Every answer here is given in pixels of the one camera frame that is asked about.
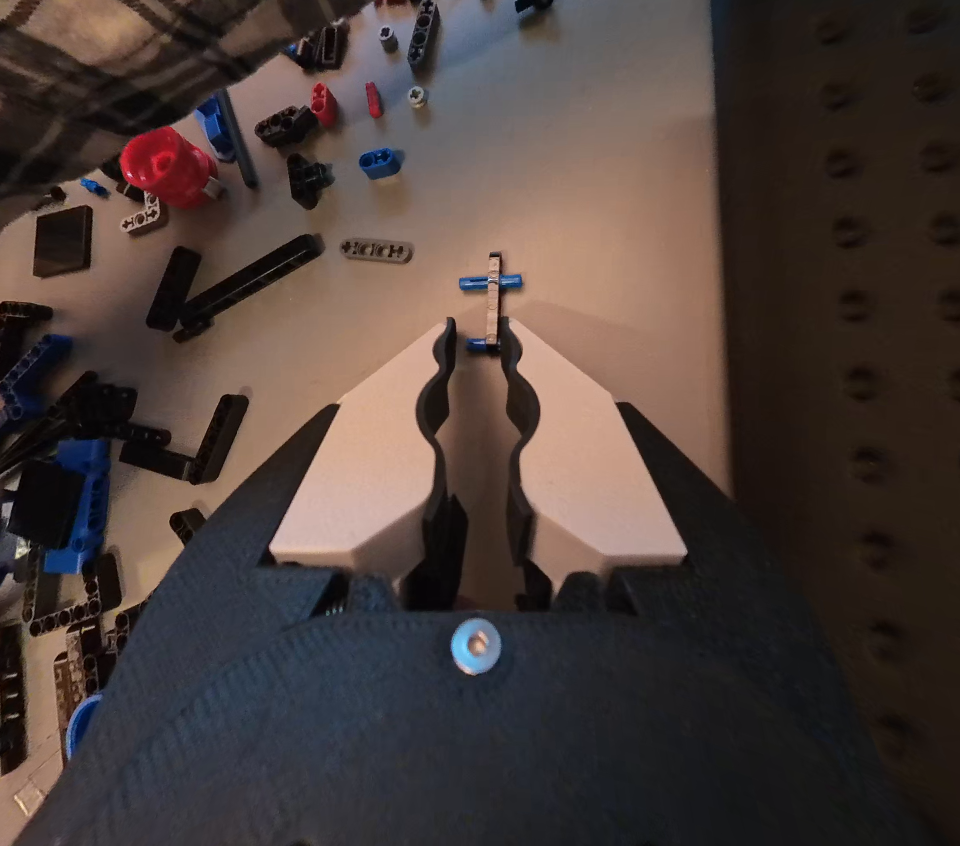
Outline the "black thin beam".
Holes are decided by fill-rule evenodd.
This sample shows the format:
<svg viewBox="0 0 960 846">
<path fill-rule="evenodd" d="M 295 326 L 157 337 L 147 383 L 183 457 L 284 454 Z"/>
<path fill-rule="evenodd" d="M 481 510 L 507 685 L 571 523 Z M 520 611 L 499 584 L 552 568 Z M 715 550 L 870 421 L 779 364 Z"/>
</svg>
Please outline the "black thin beam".
<svg viewBox="0 0 960 846">
<path fill-rule="evenodd" d="M 486 272 L 486 331 L 485 349 L 490 355 L 499 352 L 499 319 L 501 308 L 500 280 L 502 252 L 490 252 Z"/>
</svg>

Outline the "blue angled beam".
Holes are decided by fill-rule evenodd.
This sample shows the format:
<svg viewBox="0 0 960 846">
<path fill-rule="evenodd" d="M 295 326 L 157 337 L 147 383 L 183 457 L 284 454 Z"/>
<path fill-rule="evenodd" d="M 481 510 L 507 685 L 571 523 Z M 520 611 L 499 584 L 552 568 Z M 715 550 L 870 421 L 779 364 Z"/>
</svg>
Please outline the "blue angled beam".
<svg viewBox="0 0 960 846">
<path fill-rule="evenodd" d="M 45 412 L 42 383 L 69 356 L 73 345 L 71 336 L 45 334 L 4 374 L 1 380 L 3 428 L 13 429 Z"/>
</svg>

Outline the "blue toy panel piece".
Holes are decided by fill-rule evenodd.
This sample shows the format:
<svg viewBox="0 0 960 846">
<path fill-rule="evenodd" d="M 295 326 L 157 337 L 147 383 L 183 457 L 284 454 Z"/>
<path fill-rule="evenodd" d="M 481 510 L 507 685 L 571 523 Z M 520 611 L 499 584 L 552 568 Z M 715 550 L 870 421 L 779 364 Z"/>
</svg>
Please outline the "blue toy panel piece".
<svg viewBox="0 0 960 846">
<path fill-rule="evenodd" d="M 77 576 L 99 555 L 110 504 L 111 444 L 107 439 L 67 439 L 59 443 L 55 462 L 82 475 L 76 516 L 66 545 L 44 554 L 47 575 Z"/>
</svg>

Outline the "light grey angled beam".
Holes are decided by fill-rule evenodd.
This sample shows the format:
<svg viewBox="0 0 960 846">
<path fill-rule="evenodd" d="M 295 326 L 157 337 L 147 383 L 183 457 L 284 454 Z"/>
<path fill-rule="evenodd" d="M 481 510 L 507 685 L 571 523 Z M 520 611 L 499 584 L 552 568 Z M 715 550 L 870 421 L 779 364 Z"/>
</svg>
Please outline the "light grey angled beam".
<svg viewBox="0 0 960 846">
<path fill-rule="evenodd" d="M 141 208 L 121 220 L 119 228 L 126 236 L 134 239 L 163 229 L 168 221 L 166 205 L 155 194 L 145 192 Z"/>
</svg>

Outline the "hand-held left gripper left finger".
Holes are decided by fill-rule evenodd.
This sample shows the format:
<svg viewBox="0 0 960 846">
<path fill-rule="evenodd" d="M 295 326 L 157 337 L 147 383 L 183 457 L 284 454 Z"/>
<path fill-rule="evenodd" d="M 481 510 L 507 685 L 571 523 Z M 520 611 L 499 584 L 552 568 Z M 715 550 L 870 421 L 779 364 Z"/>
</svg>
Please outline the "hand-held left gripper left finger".
<svg viewBox="0 0 960 846">
<path fill-rule="evenodd" d="M 270 541 L 274 561 L 382 576 L 410 608 L 453 607 L 469 527 L 438 434 L 456 356 L 447 317 L 339 399 Z"/>
</svg>

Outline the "grey thin beam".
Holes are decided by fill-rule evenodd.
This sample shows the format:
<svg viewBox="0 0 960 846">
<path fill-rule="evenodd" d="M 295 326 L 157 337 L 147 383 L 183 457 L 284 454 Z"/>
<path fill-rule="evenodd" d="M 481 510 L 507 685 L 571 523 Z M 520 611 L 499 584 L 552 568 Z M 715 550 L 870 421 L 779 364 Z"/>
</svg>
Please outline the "grey thin beam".
<svg viewBox="0 0 960 846">
<path fill-rule="evenodd" d="M 440 28 L 441 13 L 437 0 L 421 0 L 406 52 L 406 61 L 414 76 L 421 75 L 431 62 Z"/>
</svg>

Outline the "small blue curved panel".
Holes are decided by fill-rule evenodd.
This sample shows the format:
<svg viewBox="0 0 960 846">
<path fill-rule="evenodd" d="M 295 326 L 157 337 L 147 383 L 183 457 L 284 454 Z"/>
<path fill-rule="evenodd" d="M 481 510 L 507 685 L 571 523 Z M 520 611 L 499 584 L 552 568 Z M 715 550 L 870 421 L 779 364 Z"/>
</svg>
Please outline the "small blue curved panel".
<svg viewBox="0 0 960 846">
<path fill-rule="evenodd" d="M 217 96 L 213 95 L 200 103 L 194 109 L 193 115 L 198 121 L 216 160 L 226 164 L 235 163 L 234 141 Z"/>
</svg>

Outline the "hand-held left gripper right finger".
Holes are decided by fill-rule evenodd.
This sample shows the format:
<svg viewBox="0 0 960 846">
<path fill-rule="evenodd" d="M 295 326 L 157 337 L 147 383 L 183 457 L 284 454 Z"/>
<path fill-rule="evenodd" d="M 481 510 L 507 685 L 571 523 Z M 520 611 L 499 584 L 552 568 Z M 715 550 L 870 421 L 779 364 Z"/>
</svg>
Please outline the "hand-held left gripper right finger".
<svg viewBox="0 0 960 846">
<path fill-rule="evenodd" d="M 507 530 L 524 588 L 520 608 L 548 608 L 572 576 L 671 568 L 688 548 L 621 404 L 520 320 L 499 321 L 508 460 Z"/>
</svg>

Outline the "blue small connector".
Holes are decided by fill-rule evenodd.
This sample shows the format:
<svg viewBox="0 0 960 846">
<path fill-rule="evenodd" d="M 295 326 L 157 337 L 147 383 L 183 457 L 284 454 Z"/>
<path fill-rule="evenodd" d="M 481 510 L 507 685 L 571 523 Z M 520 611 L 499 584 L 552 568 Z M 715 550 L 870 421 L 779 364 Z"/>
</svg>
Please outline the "blue small connector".
<svg viewBox="0 0 960 846">
<path fill-rule="evenodd" d="M 402 171 L 404 160 L 404 150 L 381 147 L 362 153 L 358 157 L 358 167 L 367 180 L 380 182 L 396 177 Z"/>
</svg>

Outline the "grey small connector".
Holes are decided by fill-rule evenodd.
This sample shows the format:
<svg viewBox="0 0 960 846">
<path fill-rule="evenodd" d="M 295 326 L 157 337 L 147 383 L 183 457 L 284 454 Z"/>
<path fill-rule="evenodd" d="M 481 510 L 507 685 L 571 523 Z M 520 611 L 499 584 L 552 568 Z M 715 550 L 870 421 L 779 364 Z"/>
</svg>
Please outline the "grey small connector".
<svg viewBox="0 0 960 846">
<path fill-rule="evenodd" d="M 408 264 L 414 256 L 413 244 L 400 240 L 346 238 L 339 250 L 348 260 L 390 265 Z"/>
</svg>

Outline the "blue toy wheel hub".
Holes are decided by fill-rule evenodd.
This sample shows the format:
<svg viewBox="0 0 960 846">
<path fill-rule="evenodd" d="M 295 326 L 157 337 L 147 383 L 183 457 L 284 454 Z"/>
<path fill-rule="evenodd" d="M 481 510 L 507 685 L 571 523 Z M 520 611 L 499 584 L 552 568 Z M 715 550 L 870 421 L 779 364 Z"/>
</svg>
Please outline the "blue toy wheel hub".
<svg viewBox="0 0 960 846">
<path fill-rule="evenodd" d="M 82 699 L 70 714 L 64 732 L 64 754 L 67 763 L 76 755 L 79 744 L 88 732 L 90 722 L 102 699 L 102 692 L 94 692 Z"/>
</svg>

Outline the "scattered black toy beams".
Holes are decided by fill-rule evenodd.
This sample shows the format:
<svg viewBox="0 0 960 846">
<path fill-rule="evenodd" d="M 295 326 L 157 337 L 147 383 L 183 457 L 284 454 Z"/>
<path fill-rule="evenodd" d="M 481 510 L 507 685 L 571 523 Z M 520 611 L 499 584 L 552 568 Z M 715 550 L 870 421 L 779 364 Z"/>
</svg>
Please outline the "scattered black toy beams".
<svg viewBox="0 0 960 846">
<path fill-rule="evenodd" d="M 216 315 L 318 258 L 321 252 L 315 236 L 302 234 L 190 300 L 187 294 L 202 257 L 186 247 L 176 247 L 150 305 L 147 327 L 169 333 L 179 324 L 181 328 L 174 334 L 176 342 L 199 336 L 210 327 Z M 49 322 L 53 315 L 52 308 L 41 303 L 2 301 L 2 365 L 8 367 L 2 372 L 2 378 L 33 347 L 23 351 L 24 332 Z M 21 473 L 24 464 L 32 459 L 56 462 L 58 445 L 67 439 L 106 439 L 110 453 L 113 442 L 120 442 L 121 462 L 168 479 L 193 485 L 218 479 L 249 405 L 245 396 L 221 397 L 196 455 L 171 450 L 169 430 L 133 422 L 137 401 L 136 388 L 102 383 L 96 371 L 84 372 L 49 406 L 45 404 L 45 412 L 38 418 L 14 428 L 2 426 L 2 480 L 17 470 Z M 9 505 L 6 531 L 2 520 L 2 541 L 14 540 L 14 552 L 21 542 L 27 550 L 25 557 L 20 558 L 26 563 L 21 620 L 2 625 L 2 776 L 19 768 L 27 758 L 21 633 L 36 638 L 77 624 L 80 627 L 86 624 L 97 632 L 102 613 L 114 609 L 120 602 L 115 557 L 100 551 L 79 574 L 86 598 L 76 605 L 41 611 L 39 583 L 42 579 L 54 578 L 51 588 L 56 593 L 61 575 L 43 571 L 44 554 L 50 549 L 9 532 L 16 491 L 2 489 L 2 511 L 4 504 Z"/>
</svg>

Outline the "black square panel piece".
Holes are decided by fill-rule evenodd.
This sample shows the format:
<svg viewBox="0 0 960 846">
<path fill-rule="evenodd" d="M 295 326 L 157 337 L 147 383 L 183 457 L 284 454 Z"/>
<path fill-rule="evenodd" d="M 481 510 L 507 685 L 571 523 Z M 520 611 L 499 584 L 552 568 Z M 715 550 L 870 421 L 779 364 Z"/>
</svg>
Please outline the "black square panel piece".
<svg viewBox="0 0 960 846">
<path fill-rule="evenodd" d="M 93 210 L 76 205 L 35 221 L 32 275 L 47 279 L 88 270 L 91 263 Z"/>
<path fill-rule="evenodd" d="M 45 550 L 67 545 L 76 520 L 85 477 L 60 464 L 31 459 L 21 469 L 8 532 Z"/>
</svg>

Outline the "red toy wheel hub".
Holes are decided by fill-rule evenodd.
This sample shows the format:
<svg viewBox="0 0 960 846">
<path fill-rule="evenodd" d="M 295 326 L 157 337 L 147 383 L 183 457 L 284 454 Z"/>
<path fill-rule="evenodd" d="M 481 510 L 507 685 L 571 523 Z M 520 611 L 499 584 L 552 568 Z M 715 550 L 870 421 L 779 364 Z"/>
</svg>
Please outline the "red toy wheel hub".
<svg viewBox="0 0 960 846">
<path fill-rule="evenodd" d="M 212 156 L 170 126 L 132 138 L 119 154 L 119 167 L 130 184 L 180 211 L 203 207 L 225 192 Z"/>
</svg>

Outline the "grey desk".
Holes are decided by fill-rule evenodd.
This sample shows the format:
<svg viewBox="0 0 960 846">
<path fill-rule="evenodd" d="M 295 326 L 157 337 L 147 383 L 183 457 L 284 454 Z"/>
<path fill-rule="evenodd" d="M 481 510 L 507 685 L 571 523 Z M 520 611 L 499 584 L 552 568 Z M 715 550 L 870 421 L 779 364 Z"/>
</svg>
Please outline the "grey desk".
<svg viewBox="0 0 960 846">
<path fill-rule="evenodd" d="M 46 389 L 87 370 L 138 391 L 135 420 L 193 455 L 225 394 L 248 398 L 219 478 L 192 487 L 113 460 L 106 547 L 121 609 L 148 597 L 183 549 L 174 512 L 205 516 L 304 422 L 451 316 L 480 336 L 481 293 L 462 276 L 489 252 L 523 277 L 503 310 L 618 401 L 635 405 L 723 490 L 731 488 L 714 156 L 710 0 L 438 0 L 440 28 L 412 108 L 405 59 L 414 10 L 367 8 L 349 21 L 342 68 L 326 77 L 339 127 L 301 147 L 334 176 L 318 205 L 289 197 L 285 156 L 253 125 L 303 105 L 314 82 L 277 57 L 231 98 L 259 188 L 236 167 L 226 192 L 131 238 L 112 193 L 64 185 L 93 211 L 87 270 L 32 274 L 35 214 L 2 231 L 2 299 L 51 307 L 40 333 L 72 336 Z M 402 149 L 401 171 L 370 181 L 372 149 Z M 201 256 L 187 298 L 301 235 L 318 257 L 177 342 L 147 314 L 177 247 Z M 414 246 L 406 264 L 347 259 L 345 239 Z"/>
</svg>

